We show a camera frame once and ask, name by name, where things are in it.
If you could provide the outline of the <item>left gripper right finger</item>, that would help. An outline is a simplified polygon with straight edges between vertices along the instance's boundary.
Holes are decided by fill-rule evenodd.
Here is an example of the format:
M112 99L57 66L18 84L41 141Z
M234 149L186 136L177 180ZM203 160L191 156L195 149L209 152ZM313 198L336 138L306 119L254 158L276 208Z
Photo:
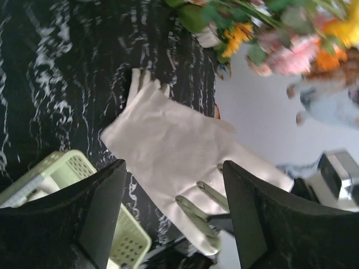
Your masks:
M357 268L358 213L326 207L223 164L242 268Z

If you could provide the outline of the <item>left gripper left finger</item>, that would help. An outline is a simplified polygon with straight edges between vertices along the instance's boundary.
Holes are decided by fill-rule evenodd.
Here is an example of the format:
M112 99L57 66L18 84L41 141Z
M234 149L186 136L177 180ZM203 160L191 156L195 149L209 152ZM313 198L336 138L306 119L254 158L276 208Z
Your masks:
M1 209L1 268L106 268L126 162L18 208Z

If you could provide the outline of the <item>white glove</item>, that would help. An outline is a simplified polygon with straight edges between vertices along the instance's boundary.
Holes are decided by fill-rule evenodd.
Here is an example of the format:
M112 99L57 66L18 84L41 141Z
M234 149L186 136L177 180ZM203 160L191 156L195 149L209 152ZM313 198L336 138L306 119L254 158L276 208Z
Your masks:
M291 178L233 137L234 128L171 100L169 86L134 68L124 111L101 134L106 148L156 207L202 254L220 251L209 216L229 211L222 165L230 160L258 178L290 191Z

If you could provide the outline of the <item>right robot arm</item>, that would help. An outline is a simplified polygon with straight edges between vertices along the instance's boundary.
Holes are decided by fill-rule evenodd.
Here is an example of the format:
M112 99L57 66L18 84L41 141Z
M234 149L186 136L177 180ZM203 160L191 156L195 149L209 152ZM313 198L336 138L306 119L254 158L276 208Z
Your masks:
M291 193L324 206L358 212L358 164L347 150L324 152L310 176L294 179Z

